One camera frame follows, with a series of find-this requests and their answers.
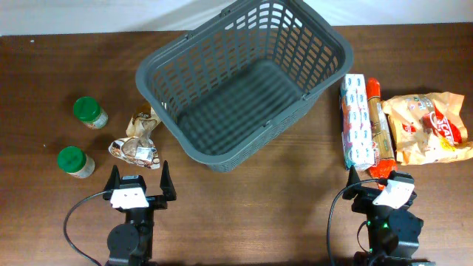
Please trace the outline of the tissue multipack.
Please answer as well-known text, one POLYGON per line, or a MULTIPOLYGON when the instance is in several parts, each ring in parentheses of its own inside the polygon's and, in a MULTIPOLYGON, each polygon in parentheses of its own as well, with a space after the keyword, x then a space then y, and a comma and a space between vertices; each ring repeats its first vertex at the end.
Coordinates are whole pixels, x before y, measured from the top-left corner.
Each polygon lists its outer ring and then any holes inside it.
POLYGON ((342 146, 347 169, 365 171, 375 163, 365 79, 346 74, 341 83, 339 103, 342 116, 342 146))

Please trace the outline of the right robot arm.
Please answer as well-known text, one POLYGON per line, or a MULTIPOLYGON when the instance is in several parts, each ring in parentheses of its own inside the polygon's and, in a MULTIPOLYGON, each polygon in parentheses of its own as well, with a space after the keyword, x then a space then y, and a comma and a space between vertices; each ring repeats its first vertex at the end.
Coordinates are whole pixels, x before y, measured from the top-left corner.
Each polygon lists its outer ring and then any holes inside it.
POLYGON ((350 173, 345 200, 352 200, 352 211, 364 214, 369 247, 355 253, 354 265, 428 266, 435 262, 415 259, 423 220, 409 212, 417 194, 415 181, 408 173, 391 171, 388 178, 377 179, 384 189, 365 187, 354 167, 350 173))

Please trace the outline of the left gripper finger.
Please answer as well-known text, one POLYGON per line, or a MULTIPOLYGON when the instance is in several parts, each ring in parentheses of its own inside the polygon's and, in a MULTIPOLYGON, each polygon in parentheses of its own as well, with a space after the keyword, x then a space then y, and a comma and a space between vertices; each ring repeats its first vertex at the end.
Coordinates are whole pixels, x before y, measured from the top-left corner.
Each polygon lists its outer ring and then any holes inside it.
POLYGON ((167 200, 175 200, 177 198, 177 192, 175 191, 173 182, 171 180, 169 165, 166 160, 163 163, 163 169, 160 179, 160 189, 163 192, 163 196, 167 200))
POLYGON ((118 189, 120 186, 120 173, 116 165, 113 165, 110 177, 105 185, 106 191, 118 189))

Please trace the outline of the green lid jar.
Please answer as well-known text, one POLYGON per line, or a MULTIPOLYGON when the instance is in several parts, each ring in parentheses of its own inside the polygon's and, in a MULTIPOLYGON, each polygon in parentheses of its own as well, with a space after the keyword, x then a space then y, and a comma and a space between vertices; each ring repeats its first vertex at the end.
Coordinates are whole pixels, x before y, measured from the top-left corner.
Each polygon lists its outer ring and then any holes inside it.
POLYGON ((57 164, 61 170, 79 179, 89 177, 95 170, 95 161, 76 146, 62 149, 57 164))
POLYGON ((84 125, 91 129, 101 129, 108 121, 108 114, 96 99, 85 96, 76 100, 73 114, 84 125))

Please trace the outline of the spaghetti pack orange ends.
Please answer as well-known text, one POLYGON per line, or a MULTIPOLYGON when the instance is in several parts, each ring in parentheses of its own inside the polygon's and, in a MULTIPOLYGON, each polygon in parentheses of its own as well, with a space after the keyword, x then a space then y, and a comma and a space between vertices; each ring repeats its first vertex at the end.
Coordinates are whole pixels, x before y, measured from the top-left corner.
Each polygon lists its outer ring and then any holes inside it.
POLYGON ((370 113, 372 147, 375 163, 369 168, 372 177, 388 178, 397 170, 387 117, 381 105, 381 85, 375 78, 369 78, 366 85, 367 103, 370 113))

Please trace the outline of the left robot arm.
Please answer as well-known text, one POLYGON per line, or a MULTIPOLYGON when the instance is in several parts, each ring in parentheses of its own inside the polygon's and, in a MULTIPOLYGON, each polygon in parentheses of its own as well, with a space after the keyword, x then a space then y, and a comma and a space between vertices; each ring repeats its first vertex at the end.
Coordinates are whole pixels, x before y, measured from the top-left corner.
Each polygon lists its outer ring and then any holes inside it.
POLYGON ((167 162, 163 164, 159 195, 147 196, 141 175, 120 176, 112 168, 103 189, 103 199, 125 214, 125 222, 115 226, 107 237, 108 265, 149 265, 152 258, 154 212, 166 210, 168 202, 177 199, 167 162))

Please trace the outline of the brown snack bag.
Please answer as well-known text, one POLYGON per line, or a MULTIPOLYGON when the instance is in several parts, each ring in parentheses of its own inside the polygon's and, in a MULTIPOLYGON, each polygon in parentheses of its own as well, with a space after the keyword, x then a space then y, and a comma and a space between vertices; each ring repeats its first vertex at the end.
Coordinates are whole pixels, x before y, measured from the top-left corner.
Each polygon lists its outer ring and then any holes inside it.
POLYGON ((112 141, 109 153, 129 164, 149 168, 160 167, 156 146, 151 140, 152 131, 161 123, 156 111, 149 103, 138 107, 126 129, 127 137, 112 141))

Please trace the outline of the brown sugar coffee bag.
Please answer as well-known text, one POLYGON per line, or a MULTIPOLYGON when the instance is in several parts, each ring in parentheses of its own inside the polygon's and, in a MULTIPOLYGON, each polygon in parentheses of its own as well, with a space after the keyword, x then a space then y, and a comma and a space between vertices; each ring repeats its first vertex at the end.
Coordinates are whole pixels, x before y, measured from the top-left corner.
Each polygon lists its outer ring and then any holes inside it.
POLYGON ((403 166, 453 163, 472 158, 461 117, 464 96, 451 92, 395 96, 381 103, 403 166))

